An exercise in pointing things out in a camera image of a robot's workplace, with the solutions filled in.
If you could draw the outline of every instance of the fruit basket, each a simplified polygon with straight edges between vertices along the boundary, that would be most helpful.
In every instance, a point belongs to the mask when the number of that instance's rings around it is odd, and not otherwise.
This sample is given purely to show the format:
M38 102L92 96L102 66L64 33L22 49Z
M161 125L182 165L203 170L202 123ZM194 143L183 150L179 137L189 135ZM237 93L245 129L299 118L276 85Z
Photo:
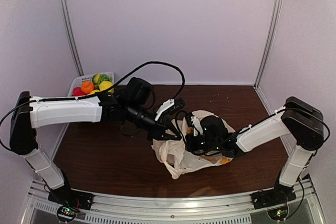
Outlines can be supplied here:
M114 73L113 72L102 72L100 74L106 74L109 77L112 77L112 82L114 83ZM72 91L74 90L74 88L80 87L82 85L83 82L85 81L92 81L93 76L95 75L95 73L93 74L87 74L85 76L79 76L77 78L75 78L70 86L70 90L68 93L68 96L71 97L72 96Z

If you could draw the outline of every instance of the white panel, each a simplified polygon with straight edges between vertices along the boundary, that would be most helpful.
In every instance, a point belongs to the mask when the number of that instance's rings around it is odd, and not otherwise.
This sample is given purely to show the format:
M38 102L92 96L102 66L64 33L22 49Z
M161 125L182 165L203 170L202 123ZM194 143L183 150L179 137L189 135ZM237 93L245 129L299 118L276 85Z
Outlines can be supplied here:
M273 109L294 95L321 110L336 129L336 1L283 0L261 89ZM327 223L336 223L336 142L325 143L308 168Z
M117 78L148 60L182 68L191 84L252 84L274 0L67 0L84 72ZM180 83L146 67L153 83Z
M0 116L21 91L54 97L67 94L76 77L59 0L0 0ZM61 125L41 128L38 140L51 153ZM8 145L9 120L1 127ZM17 224L33 173L23 158L0 147L0 222Z

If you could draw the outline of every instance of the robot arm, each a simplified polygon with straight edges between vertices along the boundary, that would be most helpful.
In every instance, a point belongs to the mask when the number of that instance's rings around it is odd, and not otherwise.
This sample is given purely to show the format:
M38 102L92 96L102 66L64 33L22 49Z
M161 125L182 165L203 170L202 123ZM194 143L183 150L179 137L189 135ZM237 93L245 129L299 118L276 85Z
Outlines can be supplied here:
M66 175L36 142L35 128L58 123L128 120L148 131L149 140L180 140L181 136L165 115L180 110L184 106L183 100L169 99L157 113L151 112L143 105L152 91L148 82L132 78L124 89L114 94L101 92L82 99L30 97L29 92L22 92L17 102L20 107L11 120L9 145L46 182L51 191L49 200L70 207L79 203L80 208L90 209L92 195L71 190Z
M286 199L295 199L293 185L324 143L322 113L295 97L289 97L283 107L265 120L233 134L227 132L220 118L204 118L197 124L200 125L198 131L203 130L205 134L187 137L189 151L208 152L210 146L216 146L215 150L227 157L242 156L283 135L292 134L295 137L297 143L281 170L274 189L252 194L256 209L282 204Z

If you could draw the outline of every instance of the plastic bag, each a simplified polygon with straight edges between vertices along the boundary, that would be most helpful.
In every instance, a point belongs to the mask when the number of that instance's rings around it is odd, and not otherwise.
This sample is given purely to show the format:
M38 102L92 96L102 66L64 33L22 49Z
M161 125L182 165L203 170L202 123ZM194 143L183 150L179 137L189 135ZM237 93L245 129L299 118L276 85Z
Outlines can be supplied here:
M200 121L206 116L214 115L204 110L194 111L193 114L198 117ZM224 120L223 122L229 132L235 131ZM179 120L177 123L185 136L188 130L186 119L184 118L182 121ZM221 154L211 157L195 156L185 150L183 140L153 140L152 149L155 151L156 158L165 165L173 179L178 179L182 174L192 173L206 167L224 165L232 160L232 158L222 156Z

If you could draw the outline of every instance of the wooden table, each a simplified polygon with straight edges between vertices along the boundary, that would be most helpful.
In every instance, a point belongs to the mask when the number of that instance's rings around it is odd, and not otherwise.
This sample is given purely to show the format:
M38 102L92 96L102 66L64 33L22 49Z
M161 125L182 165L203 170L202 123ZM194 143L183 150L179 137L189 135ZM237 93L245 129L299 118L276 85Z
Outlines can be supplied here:
M178 86L155 86L157 104L170 98L177 89ZM214 112L234 129L267 116L253 87L186 86L181 97L186 102L185 110ZM242 193L272 187L288 157L277 139L229 164L174 180L156 159L146 132L126 137L119 132L119 125L118 122L69 125L55 163L65 171L72 188L138 197Z

